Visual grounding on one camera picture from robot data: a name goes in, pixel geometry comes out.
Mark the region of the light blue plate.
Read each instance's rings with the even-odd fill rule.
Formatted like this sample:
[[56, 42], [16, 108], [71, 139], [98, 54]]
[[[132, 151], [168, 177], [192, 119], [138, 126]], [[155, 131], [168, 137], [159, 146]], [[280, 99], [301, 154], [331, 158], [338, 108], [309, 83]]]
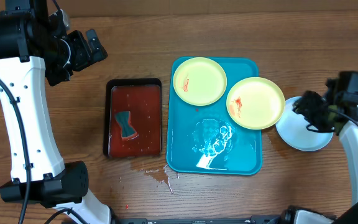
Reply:
[[309, 125], [301, 114], [293, 112], [293, 104], [300, 96], [285, 101], [285, 108], [280, 120], [275, 124], [280, 137], [291, 147], [311, 152], [322, 149], [329, 144], [333, 133], [316, 133], [307, 130]]

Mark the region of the green orange sponge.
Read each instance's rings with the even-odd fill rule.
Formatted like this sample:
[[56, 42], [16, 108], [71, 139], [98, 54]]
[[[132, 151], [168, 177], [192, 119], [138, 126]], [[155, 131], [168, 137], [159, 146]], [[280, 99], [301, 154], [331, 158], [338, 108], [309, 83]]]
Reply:
[[130, 111], [120, 111], [114, 115], [114, 118], [120, 127], [121, 139], [123, 141], [128, 141], [138, 136], [137, 131], [131, 123]]

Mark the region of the yellow plate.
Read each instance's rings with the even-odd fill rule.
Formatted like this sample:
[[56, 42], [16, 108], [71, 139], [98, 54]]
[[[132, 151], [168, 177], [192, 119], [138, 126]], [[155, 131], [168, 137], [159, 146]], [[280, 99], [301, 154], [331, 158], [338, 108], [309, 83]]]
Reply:
[[285, 97], [274, 82], [262, 77], [237, 82], [226, 98], [229, 116], [239, 126], [261, 130], [273, 126], [285, 108]]
[[176, 94], [190, 105], [213, 104], [223, 96], [226, 87], [226, 72], [210, 58], [194, 57], [185, 60], [173, 74]]

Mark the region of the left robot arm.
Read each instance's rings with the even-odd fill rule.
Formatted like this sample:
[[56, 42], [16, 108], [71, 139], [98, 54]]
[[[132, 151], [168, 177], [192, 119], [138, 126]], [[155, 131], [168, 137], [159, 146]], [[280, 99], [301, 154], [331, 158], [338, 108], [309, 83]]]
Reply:
[[0, 100], [11, 148], [5, 202], [40, 204], [76, 223], [115, 223], [112, 209], [90, 191], [83, 161], [66, 163], [56, 145], [46, 85], [67, 82], [106, 59], [94, 30], [70, 30], [68, 16], [45, 1], [10, 0], [0, 12]]

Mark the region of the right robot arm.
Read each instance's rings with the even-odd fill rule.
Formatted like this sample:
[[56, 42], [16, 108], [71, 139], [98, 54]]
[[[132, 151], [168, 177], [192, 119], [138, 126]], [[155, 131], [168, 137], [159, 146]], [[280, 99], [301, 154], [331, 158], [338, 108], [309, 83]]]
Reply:
[[339, 137], [348, 162], [352, 206], [333, 223], [358, 223], [358, 103], [306, 91], [294, 102], [293, 112], [303, 115], [317, 131], [334, 132]]

